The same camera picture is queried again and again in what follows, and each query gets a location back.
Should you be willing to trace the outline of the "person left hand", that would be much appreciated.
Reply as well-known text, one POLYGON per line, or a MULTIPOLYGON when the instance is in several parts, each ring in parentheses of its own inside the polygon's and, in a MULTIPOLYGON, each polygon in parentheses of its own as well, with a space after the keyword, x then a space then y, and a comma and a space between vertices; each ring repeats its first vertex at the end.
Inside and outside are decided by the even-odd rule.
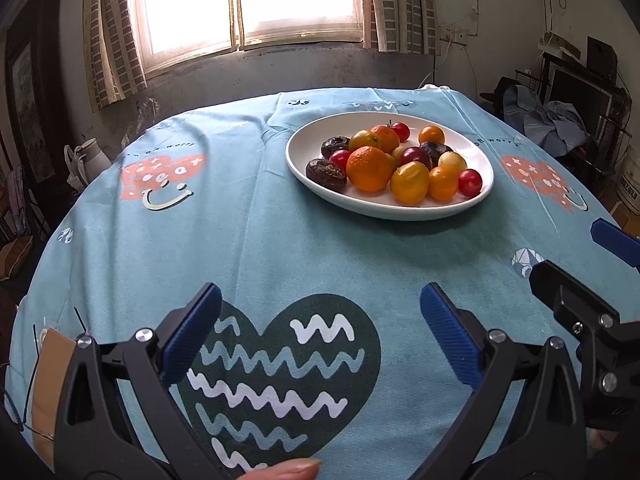
POLYGON ((296 458, 267 468, 255 469, 238 480, 314 480, 322 461, 316 458, 296 458))

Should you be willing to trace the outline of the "person right hand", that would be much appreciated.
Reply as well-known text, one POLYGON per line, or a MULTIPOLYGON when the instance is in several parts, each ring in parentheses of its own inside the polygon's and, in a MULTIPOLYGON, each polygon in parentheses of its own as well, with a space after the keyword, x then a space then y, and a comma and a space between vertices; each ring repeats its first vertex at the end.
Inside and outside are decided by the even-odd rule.
POLYGON ((618 433, 616 431, 590 429, 589 430, 589 454, 596 455, 604 451, 615 441, 618 433))

